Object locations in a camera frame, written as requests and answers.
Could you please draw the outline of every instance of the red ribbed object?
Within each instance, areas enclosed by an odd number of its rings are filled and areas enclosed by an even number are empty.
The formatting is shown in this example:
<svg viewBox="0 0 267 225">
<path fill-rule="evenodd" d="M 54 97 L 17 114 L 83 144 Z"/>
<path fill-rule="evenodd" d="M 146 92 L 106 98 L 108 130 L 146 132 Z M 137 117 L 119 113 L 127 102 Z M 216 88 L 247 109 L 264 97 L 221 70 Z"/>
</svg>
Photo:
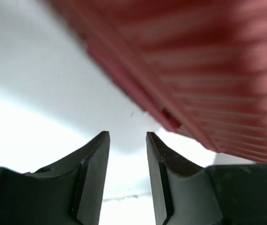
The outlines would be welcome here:
<svg viewBox="0 0 267 225">
<path fill-rule="evenodd" d="M 46 0 L 167 130 L 267 163 L 267 0 Z"/>
</svg>

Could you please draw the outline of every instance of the ribbed red surface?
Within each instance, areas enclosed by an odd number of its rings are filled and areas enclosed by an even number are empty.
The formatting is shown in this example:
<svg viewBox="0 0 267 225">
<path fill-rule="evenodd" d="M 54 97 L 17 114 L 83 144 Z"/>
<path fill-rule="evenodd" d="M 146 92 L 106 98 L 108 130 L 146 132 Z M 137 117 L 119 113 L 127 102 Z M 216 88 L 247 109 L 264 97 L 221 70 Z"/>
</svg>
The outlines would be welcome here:
<svg viewBox="0 0 267 225">
<path fill-rule="evenodd" d="M 167 115 L 169 130 L 267 163 L 267 0 L 47 1 L 92 40 L 97 61 L 103 50 L 117 65 L 114 79 L 135 84 L 116 82 L 133 100 L 141 106 L 143 90 Z"/>
</svg>

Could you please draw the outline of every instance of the red plastic container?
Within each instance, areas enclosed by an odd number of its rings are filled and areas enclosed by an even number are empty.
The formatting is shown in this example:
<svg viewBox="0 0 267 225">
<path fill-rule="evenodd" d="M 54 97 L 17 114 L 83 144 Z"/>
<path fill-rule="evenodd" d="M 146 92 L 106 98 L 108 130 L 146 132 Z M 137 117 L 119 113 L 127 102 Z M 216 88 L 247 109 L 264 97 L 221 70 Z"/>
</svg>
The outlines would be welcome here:
<svg viewBox="0 0 267 225">
<path fill-rule="evenodd" d="M 167 130 L 267 163 L 267 0 L 46 0 Z"/>
</svg>

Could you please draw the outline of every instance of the black robotic claw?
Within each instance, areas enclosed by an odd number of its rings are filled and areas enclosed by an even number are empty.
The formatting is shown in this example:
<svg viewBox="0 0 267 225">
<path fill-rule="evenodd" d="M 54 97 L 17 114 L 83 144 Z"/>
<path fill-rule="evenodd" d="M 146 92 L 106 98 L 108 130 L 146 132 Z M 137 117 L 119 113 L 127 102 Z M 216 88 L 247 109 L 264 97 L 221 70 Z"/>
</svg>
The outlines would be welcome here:
<svg viewBox="0 0 267 225">
<path fill-rule="evenodd" d="M 109 144 L 101 132 L 35 173 L 0 168 L 0 225 L 97 225 Z"/>
<path fill-rule="evenodd" d="M 267 225 L 267 165 L 202 168 L 147 134 L 157 225 Z"/>
</svg>

